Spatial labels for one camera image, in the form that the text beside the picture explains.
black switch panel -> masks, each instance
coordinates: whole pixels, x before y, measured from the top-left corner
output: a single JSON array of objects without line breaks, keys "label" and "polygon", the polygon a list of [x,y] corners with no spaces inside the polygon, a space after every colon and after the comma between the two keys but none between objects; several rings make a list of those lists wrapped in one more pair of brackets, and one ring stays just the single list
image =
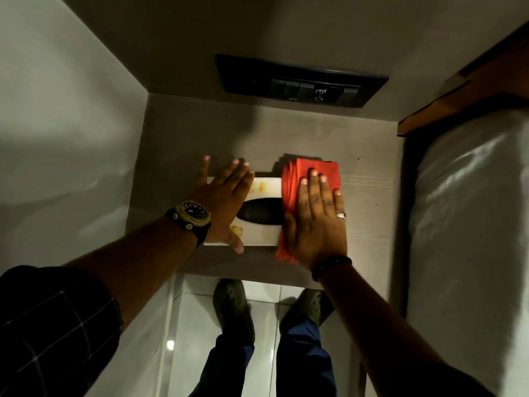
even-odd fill
[{"label": "black switch panel", "polygon": [[224,54],[215,60],[226,92],[302,103],[362,107],[389,79]]}]

pants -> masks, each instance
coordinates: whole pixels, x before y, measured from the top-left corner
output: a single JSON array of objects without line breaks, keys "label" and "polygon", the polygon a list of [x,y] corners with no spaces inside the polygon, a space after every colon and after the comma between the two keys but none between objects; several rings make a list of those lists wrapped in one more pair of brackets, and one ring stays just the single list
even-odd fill
[{"label": "pants", "polygon": [[[221,334],[189,397],[240,397],[253,350],[254,346],[238,345]],[[281,335],[276,367],[277,397],[336,395],[331,357],[322,348],[318,326],[310,319]]]}]

finger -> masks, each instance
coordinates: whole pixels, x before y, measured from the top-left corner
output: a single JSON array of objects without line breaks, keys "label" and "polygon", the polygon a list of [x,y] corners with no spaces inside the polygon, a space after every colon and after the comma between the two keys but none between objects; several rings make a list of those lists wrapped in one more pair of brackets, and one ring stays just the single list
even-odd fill
[{"label": "finger", "polygon": [[242,240],[239,238],[237,234],[235,234],[233,231],[230,230],[230,234],[228,236],[228,240],[226,243],[231,246],[233,249],[235,249],[235,252],[237,253],[243,253],[244,252],[244,245],[242,244]]},{"label": "finger", "polygon": [[308,201],[311,206],[312,217],[317,218],[323,215],[322,193],[320,191],[320,181],[318,171],[313,169],[308,180]]},{"label": "finger", "polygon": [[209,156],[204,156],[204,158],[202,160],[202,165],[201,165],[200,170],[198,171],[198,174],[197,174],[197,180],[195,182],[195,188],[198,188],[198,187],[201,187],[201,186],[207,184],[207,171],[208,171],[208,168],[209,168],[209,160],[210,160]]},{"label": "finger", "polygon": [[308,185],[306,178],[299,180],[297,215],[299,223],[304,226],[312,221],[311,207],[308,205]]},{"label": "finger", "polygon": [[[334,214],[342,213],[345,211],[346,211],[346,207],[344,206],[344,203],[343,203],[342,192],[339,189],[335,189],[334,190]],[[346,221],[344,219],[341,219],[341,218],[337,218],[337,219],[340,221],[343,221],[345,225]]]},{"label": "finger", "polygon": [[213,181],[211,181],[211,183],[215,185],[222,185],[224,181],[231,175],[231,173],[233,173],[233,171],[235,170],[235,167],[237,167],[238,164],[239,164],[238,159],[234,159],[230,161],[229,164],[226,167],[224,167],[215,176],[215,178],[213,179]]},{"label": "finger", "polygon": [[294,246],[296,245],[296,230],[297,224],[294,215],[290,212],[285,213],[283,232],[285,234],[285,240],[287,241],[287,247],[290,253],[292,253]]},{"label": "finger", "polygon": [[233,191],[248,171],[250,171],[250,163],[248,163],[248,161],[239,163],[230,177],[226,180],[226,185]]},{"label": "finger", "polygon": [[248,171],[244,177],[239,181],[235,189],[233,190],[234,195],[239,200],[245,200],[248,196],[248,192],[253,184],[253,179],[255,178],[255,172],[253,170]]},{"label": "finger", "polygon": [[322,192],[323,211],[327,216],[335,216],[333,196],[326,175],[320,175],[320,189]]}]

yellow stain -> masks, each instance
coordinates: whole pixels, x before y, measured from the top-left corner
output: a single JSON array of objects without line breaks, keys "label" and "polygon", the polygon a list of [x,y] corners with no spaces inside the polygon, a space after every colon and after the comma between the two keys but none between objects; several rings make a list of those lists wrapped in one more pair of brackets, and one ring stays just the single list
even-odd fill
[{"label": "yellow stain", "polygon": [[230,226],[230,230],[232,230],[235,233],[235,235],[237,235],[238,237],[242,237],[243,228],[232,225]]}]

watch dial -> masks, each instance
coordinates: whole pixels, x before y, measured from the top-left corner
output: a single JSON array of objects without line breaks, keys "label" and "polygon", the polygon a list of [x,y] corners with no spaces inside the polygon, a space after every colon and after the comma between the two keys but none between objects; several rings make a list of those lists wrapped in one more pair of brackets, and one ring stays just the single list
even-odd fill
[{"label": "watch dial", "polygon": [[193,202],[186,202],[183,205],[184,210],[186,213],[188,213],[192,218],[198,219],[198,220],[204,220],[207,219],[207,212],[206,210]]}]

